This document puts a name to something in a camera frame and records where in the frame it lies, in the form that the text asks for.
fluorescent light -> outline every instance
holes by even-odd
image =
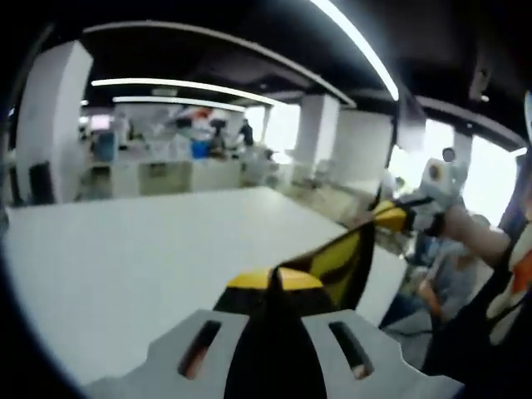
[[[514,156],[514,157],[518,157],[518,156],[522,156],[526,154],[526,147],[523,147],[523,148],[519,148],[518,150],[515,150],[515,151],[512,151],[510,152],[510,155]]]
[[[239,96],[243,98],[249,98],[264,104],[270,104],[271,106],[283,106],[285,105],[281,101],[274,100],[265,96],[259,96],[258,94],[249,93],[247,91],[241,91],[231,89],[229,87],[208,85],[206,83],[198,83],[197,81],[175,81],[172,79],[154,79],[150,77],[126,77],[122,79],[104,79],[102,81],[92,81],[93,86],[116,86],[116,85],[152,85],[152,86],[177,86],[177,87],[191,87],[193,89],[217,91],[218,93],[231,94],[233,96]]]
[[[373,69],[381,78],[384,86],[388,89],[392,98],[397,101],[399,100],[399,90],[397,89],[396,84],[392,80],[392,77],[388,73],[387,69],[384,67],[381,59],[373,51],[372,47],[369,45],[364,36],[358,31],[358,29],[347,19],[345,15],[329,0],[309,0],[316,7],[322,10],[329,18],[331,18],[334,23],[336,23],[348,36],[349,38],[357,45],[358,49],[362,52],[364,57],[372,64]]]
[[[157,97],[157,96],[122,96],[113,97],[114,102],[161,102],[166,104],[185,104],[188,106],[207,106],[209,108],[220,108],[222,110],[244,112],[244,106],[234,106],[223,102],[196,100],[195,98],[179,97]]]

desk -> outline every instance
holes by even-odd
[[[344,231],[267,188],[13,209],[10,219],[5,244],[19,303],[81,384],[140,365],[150,342],[212,308],[236,274]],[[399,285],[392,292],[379,282],[395,274],[392,258],[376,250],[361,301],[372,320]]]

